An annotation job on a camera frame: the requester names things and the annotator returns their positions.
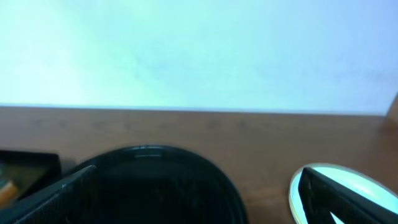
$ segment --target wooden shelf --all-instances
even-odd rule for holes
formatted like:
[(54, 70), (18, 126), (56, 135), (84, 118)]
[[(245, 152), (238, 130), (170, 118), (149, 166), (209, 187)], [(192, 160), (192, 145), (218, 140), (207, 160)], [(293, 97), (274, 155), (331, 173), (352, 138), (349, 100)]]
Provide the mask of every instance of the wooden shelf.
[(0, 108), (0, 147), (59, 153), (63, 165), (119, 147), (170, 144), (217, 164), (251, 223), (293, 223), (290, 178), (301, 166), (348, 166), (398, 192), (398, 125), (382, 116)]

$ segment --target white wall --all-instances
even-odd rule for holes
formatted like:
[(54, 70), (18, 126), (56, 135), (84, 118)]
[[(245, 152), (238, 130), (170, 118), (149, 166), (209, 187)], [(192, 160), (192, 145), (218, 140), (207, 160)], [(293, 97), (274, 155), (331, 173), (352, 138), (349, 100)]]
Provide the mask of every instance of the white wall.
[(0, 103), (385, 114), (396, 0), (0, 0)]

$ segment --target orange object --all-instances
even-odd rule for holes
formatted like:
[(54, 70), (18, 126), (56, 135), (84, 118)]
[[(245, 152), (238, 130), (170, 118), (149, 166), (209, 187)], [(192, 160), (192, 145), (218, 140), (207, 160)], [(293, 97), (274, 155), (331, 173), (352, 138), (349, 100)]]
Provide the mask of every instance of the orange object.
[(11, 180), (0, 180), (0, 209), (10, 205), (18, 195), (18, 188)]

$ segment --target plate rim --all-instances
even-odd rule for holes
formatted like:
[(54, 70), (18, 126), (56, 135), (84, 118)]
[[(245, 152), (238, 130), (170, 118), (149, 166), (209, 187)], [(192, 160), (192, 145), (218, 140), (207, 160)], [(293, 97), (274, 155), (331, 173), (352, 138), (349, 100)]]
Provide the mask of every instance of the plate rim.
[(299, 217), (297, 215), (296, 210), (294, 209), (294, 205), (293, 205), (293, 198), (292, 198), (292, 184), (293, 184), (293, 180), (295, 179), (296, 176), (298, 176), (299, 173), (301, 173), (303, 171), (304, 167), (327, 167), (327, 168), (334, 168), (334, 169), (339, 169), (339, 170), (343, 170), (343, 171), (347, 171), (347, 172), (351, 172), (353, 174), (356, 174), (368, 181), (373, 182), (374, 184), (378, 185), (379, 187), (381, 187), (382, 189), (386, 190), (387, 192), (389, 192), (390, 194), (392, 194), (393, 196), (398, 198), (398, 195), (396, 193), (394, 193), (392, 190), (388, 189), (386, 186), (384, 186), (382, 183), (374, 180), (373, 178), (359, 172), (356, 170), (353, 170), (349, 167), (345, 167), (345, 166), (340, 166), (340, 165), (336, 165), (336, 164), (330, 164), (327, 162), (315, 162), (315, 163), (311, 163), (311, 164), (307, 164), (302, 166), (301, 168), (299, 168), (298, 170), (296, 170), (296, 172), (293, 174), (293, 177), (290, 180), (290, 186), (289, 186), (289, 207), (290, 207), (290, 211), (292, 212), (293, 218), (295, 220), (296, 223), (298, 224), (302, 224), (302, 222), (299, 220)]

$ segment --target black round container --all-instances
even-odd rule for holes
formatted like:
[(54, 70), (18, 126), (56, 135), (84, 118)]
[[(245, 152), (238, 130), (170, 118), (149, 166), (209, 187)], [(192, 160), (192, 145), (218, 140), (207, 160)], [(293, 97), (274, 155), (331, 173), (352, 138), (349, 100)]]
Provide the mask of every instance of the black round container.
[(170, 146), (134, 146), (90, 159), (98, 169), (95, 223), (247, 224), (237, 190), (208, 160)]

